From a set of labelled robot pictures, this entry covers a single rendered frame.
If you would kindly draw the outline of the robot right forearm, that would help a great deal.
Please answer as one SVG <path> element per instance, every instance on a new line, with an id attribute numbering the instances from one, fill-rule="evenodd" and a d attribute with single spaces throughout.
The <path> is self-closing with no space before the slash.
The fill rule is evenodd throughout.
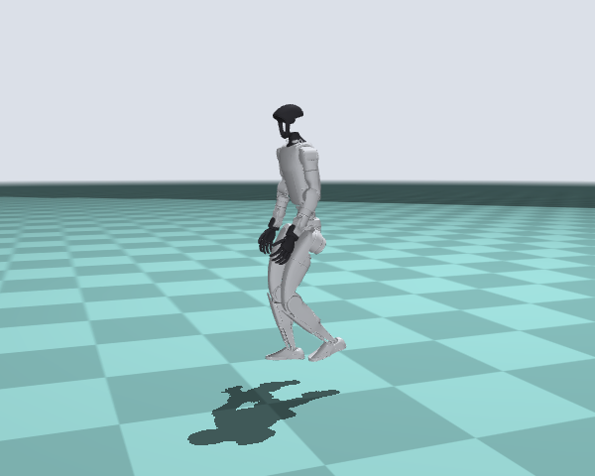
<path id="1" fill-rule="evenodd" d="M 273 216 L 272 216 L 275 218 L 275 223 L 274 223 L 273 227 L 279 228 L 282 226 L 283 219 L 286 215 L 286 209 L 287 209 L 288 202 L 290 201 L 290 198 L 287 195 L 278 192 L 278 190 L 277 190 L 276 200 L 277 200 L 277 202 L 276 202 L 275 209 L 273 211 Z"/>

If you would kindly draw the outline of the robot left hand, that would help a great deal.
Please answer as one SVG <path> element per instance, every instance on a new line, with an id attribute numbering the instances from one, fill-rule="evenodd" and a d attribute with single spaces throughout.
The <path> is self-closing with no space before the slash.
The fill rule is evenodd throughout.
<path id="1" fill-rule="evenodd" d="M 294 233 L 295 227 L 296 227 L 295 225 L 291 225 L 289 227 L 284 239 L 272 244 L 272 246 L 274 247 L 281 243 L 281 247 L 277 250 L 277 252 L 269 255 L 270 257 L 274 257 L 282 251 L 279 256 L 277 256 L 275 259 L 272 259 L 272 261 L 276 261 L 275 262 L 276 264 L 279 263 L 279 265 L 283 265 L 284 263 L 286 263 L 289 260 L 291 253 L 293 252 L 294 247 L 295 247 L 295 241 L 298 240 L 298 236 Z M 279 260 L 279 261 L 277 261 L 277 260 Z"/>

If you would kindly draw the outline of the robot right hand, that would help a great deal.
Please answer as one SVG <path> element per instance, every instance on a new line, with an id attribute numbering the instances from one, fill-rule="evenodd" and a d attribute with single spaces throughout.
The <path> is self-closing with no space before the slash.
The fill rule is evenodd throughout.
<path id="1" fill-rule="evenodd" d="M 262 235 L 259 237 L 259 240 L 258 240 L 258 244 L 260 244 L 259 245 L 260 251 L 263 252 L 264 254 L 266 254 L 266 252 L 268 254 L 270 254 L 269 248 L 270 248 L 270 251 L 272 252 L 272 244 L 273 244 L 273 240 L 275 239 L 275 236 L 276 236 L 276 231 L 280 229 L 280 227 L 279 228 L 273 227 L 274 223 L 275 223 L 275 218 L 272 217 L 268 224 L 269 228 L 266 229 L 264 231 L 264 233 L 262 233 Z M 266 252 L 265 252 L 265 246 L 266 246 Z"/>

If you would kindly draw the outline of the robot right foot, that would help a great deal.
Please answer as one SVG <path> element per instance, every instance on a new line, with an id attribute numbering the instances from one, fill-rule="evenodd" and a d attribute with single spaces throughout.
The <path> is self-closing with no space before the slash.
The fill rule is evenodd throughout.
<path id="1" fill-rule="evenodd" d="M 291 347 L 292 348 L 292 347 Z M 292 350 L 292 349 L 291 349 Z M 295 349 L 293 349 L 295 350 Z M 289 360 L 289 359 L 304 359 L 304 353 L 301 348 L 296 348 L 296 351 L 290 351 L 287 347 L 273 354 L 266 355 L 267 360 Z"/>

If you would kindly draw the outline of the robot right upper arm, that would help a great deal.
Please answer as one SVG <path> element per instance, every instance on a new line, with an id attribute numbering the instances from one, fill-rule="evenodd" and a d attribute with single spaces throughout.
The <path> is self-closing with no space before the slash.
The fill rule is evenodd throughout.
<path id="1" fill-rule="evenodd" d="M 280 192 L 280 193 L 282 193 L 282 194 L 285 194 L 285 195 L 289 195 L 289 193 L 288 193 L 288 190 L 287 190 L 287 186 L 286 186 L 286 183 L 285 183 L 285 179 L 284 179 L 284 176 L 283 176 L 283 173 L 282 173 L 282 170 L 281 170 L 281 164 L 280 164 L 280 149 L 281 149 L 281 148 L 277 148 L 277 158 L 278 158 L 278 160 L 279 160 L 280 174 L 281 174 L 281 176 L 282 176 L 283 180 L 281 180 L 281 181 L 279 182 L 279 184 L 278 184 L 278 192 Z"/>

